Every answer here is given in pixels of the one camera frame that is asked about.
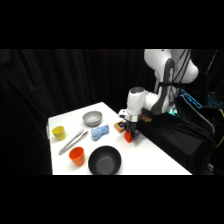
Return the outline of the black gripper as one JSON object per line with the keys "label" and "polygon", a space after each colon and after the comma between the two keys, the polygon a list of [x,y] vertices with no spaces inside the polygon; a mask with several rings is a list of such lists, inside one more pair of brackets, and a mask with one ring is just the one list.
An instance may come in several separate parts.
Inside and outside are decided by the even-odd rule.
{"label": "black gripper", "polygon": [[128,131],[128,138],[132,139],[132,134],[134,133],[133,140],[136,141],[140,135],[140,132],[137,131],[137,123],[127,120],[126,121],[126,130]]}

